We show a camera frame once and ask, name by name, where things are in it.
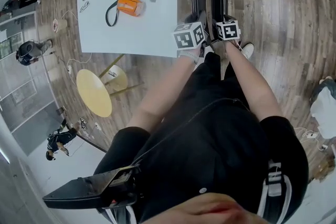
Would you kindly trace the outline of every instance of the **button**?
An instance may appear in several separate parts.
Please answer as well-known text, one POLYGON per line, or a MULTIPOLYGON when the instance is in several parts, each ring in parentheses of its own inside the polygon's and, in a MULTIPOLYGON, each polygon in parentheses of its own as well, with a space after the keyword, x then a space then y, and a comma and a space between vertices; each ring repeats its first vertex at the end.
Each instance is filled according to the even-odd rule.
POLYGON ((201 189, 200 189, 200 191, 199 191, 199 193, 201 193, 201 194, 202 194, 202 193, 205 193, 206 191, 207 191, 207 189, 206 189, 206 188, 201 188, 201 189))

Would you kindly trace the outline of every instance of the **table leg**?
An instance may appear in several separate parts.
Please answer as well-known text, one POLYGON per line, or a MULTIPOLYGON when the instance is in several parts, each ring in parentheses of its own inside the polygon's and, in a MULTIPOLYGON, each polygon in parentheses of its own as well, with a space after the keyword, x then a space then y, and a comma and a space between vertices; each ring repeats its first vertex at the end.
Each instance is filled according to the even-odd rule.
POLYGON ((99 78, 101 79, 107 72, 109 72, 110 68, 113 67, 125 54, 121 54, 118 56, 100 75, 99 78))
POLYGON ((110 94, 110 97, 113 97, 113 96, 118 95, 118 94, 120 94, 120 93, 126 92, 126 91, 131 90, 131 89, 133 89, 133 88, 136 88, 136 87, 138 87, 138 86, 140 86, 140 85, 143 85, 143 83, 141 83, 141 84, 137 84, 137 85, 134 85, 134 86, 131 86, 131 87, 127 87, 126 89, 123 89, 123 90, 118 91, 118 92, 113 92, 113 93, 110 94))

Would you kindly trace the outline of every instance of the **white table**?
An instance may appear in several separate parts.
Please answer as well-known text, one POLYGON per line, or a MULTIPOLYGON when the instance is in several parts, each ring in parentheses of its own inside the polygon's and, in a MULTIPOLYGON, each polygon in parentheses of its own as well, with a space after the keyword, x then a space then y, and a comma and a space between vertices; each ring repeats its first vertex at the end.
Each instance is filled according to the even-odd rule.
MULTIPOLYGON (((143 15, 119 13, 118 22, 109 27, 105 13, 116 0, 77 0, 79 35, 82 52, 105 52, 176 57, 172 31, 177 25, 177 0, 142 0, 143 15), (86 1, 89 6, 80 13, 86 1)), ((114 22, 116 8, 109 12, 114 22)))

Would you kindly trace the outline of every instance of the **black device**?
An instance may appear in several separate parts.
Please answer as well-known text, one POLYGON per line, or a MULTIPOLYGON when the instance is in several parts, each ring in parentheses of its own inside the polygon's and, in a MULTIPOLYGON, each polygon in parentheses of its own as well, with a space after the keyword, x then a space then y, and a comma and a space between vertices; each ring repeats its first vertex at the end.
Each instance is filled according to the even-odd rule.
POLYGON ((71 180, 43 197, 49 208, 117 208, 135 204, 134 175, 139 165, 127 166, 103 174, 71 180))

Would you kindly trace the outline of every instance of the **glass door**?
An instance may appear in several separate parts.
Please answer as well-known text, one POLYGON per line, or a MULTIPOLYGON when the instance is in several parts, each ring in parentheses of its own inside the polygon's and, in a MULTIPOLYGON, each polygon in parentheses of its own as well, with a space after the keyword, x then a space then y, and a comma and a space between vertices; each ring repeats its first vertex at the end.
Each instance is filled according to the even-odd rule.
POLYGON ((35 13, 0 25, 7 39, 0 43, 0 113, 11 132, 54 102, 47 74, 40 60, 21 65, 15 57, 26 41, 38 42, 35 13))

